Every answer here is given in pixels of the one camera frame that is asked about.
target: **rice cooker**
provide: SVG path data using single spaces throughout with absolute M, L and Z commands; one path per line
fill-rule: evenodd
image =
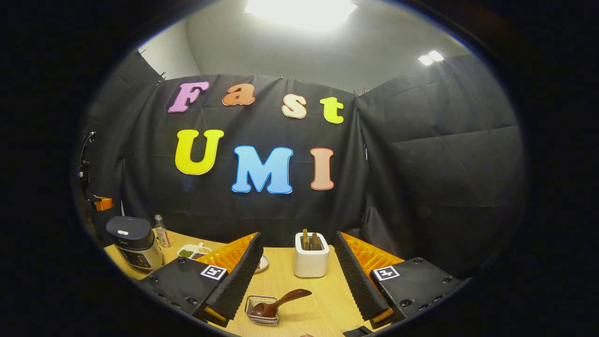
M 151 272 L 162 265 L 162 252 L 148 220 L 115 216 L 106 224 L 106 230 L 131 267 Z

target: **orange ridged surface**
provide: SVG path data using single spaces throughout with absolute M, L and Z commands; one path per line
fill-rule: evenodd
M 233 271 L 233 268 L 235 268 L 237 263 L 241 260 L 243 253 L 250 245 L 250 241 L 252 241 L 257 233 L 258 232 L 227 243 L 219 249 L 216 249 L 211 253 L 201 256 L 195 260 L 201 263 L 226 268 L 230 274 Z
M 347 235 L 343 232 L 341 232 L 341 235 L 347 242 L 349 248 L 352 250 L 353 255 L 360 263 L 362 270 L 364 273 L 366 273 L 366 276 L 368 276 L 368 279 L 373 284 L 374 282 L 370 278 L 370 272 L 373 269 L 391 266 L 404 261 L 397 256 L 391 255 L 380 248 L 372 246 L 371 244 L 358 239 L 357 237 Z

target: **glass bottle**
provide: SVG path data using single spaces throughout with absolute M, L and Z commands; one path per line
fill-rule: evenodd
M 171 241 L 168 239 L 167 228 L 164 227 L 164 224 L 162 223 L 162 215 L 156 214 L 154 220 L 156 220 L 156 234 L 158 236 L 158 241 L 160 241 L 160 246 L 163 246 L 164 248 L 170 247 Z

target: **white wall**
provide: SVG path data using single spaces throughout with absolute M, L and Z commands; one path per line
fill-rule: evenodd
M 168 80 L 201 75 L 195 63 L 185 29 L 185 20 L 166 28 L 138 48 L 144 59 Z

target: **blue letter m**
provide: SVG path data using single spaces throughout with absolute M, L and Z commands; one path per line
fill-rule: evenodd
M 293 189 L 289 184 L 289 159 L 294 154 L 291 149 L 274 148 L 264 164 L 253 146 L 237 146 L 233 152 L 238 157 L 237 181 L 232 186 L 233 191 L 251 191 L 252 187 L 247 183 L 249 175 L 258 192 L 262 191 L 270 177 L 270 184 L 266 187 L 269 193 L 291 193 Z

